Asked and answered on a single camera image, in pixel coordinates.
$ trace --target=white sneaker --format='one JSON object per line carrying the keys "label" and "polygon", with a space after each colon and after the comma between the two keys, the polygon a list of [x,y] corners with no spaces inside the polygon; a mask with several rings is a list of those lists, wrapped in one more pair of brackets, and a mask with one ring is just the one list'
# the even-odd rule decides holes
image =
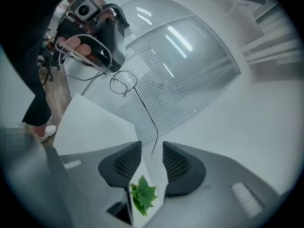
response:
{"label": "white sneaker", "polygon": [[51,126],[47,126],[46,127],[46,134],[42,137],[42,138],[39,138],[37,135],[36,135],[36,138],[41,142],[47,140],[49,137],[53,136],[57,131],[57,127],[55,125],[51,125]]}

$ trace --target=camera lens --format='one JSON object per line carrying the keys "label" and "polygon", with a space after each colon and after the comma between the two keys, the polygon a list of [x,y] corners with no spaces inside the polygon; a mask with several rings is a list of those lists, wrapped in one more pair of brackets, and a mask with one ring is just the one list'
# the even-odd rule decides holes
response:
{"label": "camera lens", "polygon": [[85,16],[89,13],[90,11],[90,8],[89,6],[87,5],[82,5],[79,9],[78,9],[78,13],[81,15],[81,16]]}

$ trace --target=white paper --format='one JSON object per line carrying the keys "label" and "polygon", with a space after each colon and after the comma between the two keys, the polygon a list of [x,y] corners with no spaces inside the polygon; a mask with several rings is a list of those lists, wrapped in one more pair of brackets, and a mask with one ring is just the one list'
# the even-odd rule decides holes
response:
{"label": "white paper", "polygon": [[54,147],[59,155],[96,151],[137,141],[132,123],[76,94],[59,124]]}

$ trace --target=white object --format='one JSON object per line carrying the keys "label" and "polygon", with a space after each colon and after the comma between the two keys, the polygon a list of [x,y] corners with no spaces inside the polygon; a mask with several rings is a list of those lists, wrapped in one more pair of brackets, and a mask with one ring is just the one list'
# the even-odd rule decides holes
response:
{"label": "white object", "polygon": [[254,49],[264,43],[267,43],[271,40],[274,40],[274,39],[277,39],[281,36],[284,36],[284,35],[288,35],[290,33],[294,32],[293,28],[289,25],[286,25],[282,28],[278,28],[272,32],[270,32],[269,34],[249,43],[248,45],[245,45],[243,48],[242,48],[242,51],[243,52],[246,52],[246,51],[249,51],[251,49]]}
{"label": "white object", "polygon": [[44,136],[42,138],[39,138],[36,135],[36,138],[41,142],[44,142],[45,140],[47,140],[49,137],[53,136],[57,131],[57,127],[55,125],[51,125],[51,126],[47,126],[46,127],[46,133],[44,134]]}
{"label": "white object", "polygon": [[80,160],[72,161],[72,162],[69,162],[69,163],[67,163],[67,164],[64,164],[64,167],[65,167],[66,169],[71,169],[71,168],[74,168],[74,167],[76,167],[76,166],[78,166],[78,165],[81,165],[81,161],[80,161]]}
{"label": "white object", "polygon": [[247,56],[246,60],[251,61],[251,60],[259,59],[261,57],[266,57],[266,56],[274,54],[274,53],[283,52],[283,51],[287,51],[289,49],[298,48],[301,45],[302,45],[302,43],[299,39],[290,40],[288,42],[284,42],[284,43],[281,43],[279,45],[269,47],[265,50],[253,53],[253,54]]}
{"label": "white object", "polygon": [[134,141],[137,136],[132,123],[76,94],[62,117],[53,145],[59,155],[64,155]]}
{"label": "white object", "polygon": [[239,182],[233,185],[231,189],[249,218],[263,211],[262,205],[243,183]]}
{"label": "white object", "polygon": [[303,55],[303,50],[297,50],[297,51],[292,51],[292,52],[286,52],[270,57],[264,57],[262,59],[258,60],[253,60],[248,62],[248,65],[256,64],[256,63],[261,63],[261,62],[266,62],[270,60],[277,59],[277,64],[286,64],[286,63],[295,63],[295,62],[302,62],[304,61],[304,55]]}

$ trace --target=black cable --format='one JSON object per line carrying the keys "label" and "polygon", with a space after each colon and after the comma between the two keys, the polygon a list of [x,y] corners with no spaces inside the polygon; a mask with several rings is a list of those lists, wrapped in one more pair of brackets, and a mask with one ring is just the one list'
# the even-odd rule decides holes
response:
{"label": "black cable", "polygon": [[138,95],[140,101],[142,102],[142,105],[143,105],[144,108],[146,109],[146,111],[147,111],[147,113],[148,113],[148,115],[149,115],[149,117],[150,117],[150,119],[151,119],[151,121],[152,121],[152,123],[153,123],[153,125],[154,125],[154,127],[155,127],[155,130],[156,130],[156,134],[157,134],[157,135],[156,135],[156,140],[155,140],[155,144],[154,144],[154,147],[153,147],[153,150],[152,150],[152,153],[151,153],[151,155],[153,155],[153,152],[154,152],[154,150],[155,150],[155,147],[156,147],[156,144],[157,144],[157,141],[158,141],[158,129],[157,129],[156,124],[155,124],[154,120],[152,119],[152,117],[151,117],[151,115],[150,115],[150,113],[149,113],[149,111],[148,111],[146,105],[144,104],[144,102],[143,102],[142,98],[140,97],[139,93],[137,92],[136,87],[134,87],[134,90],[135,90],[135,92],[137,93],[137,95]]}

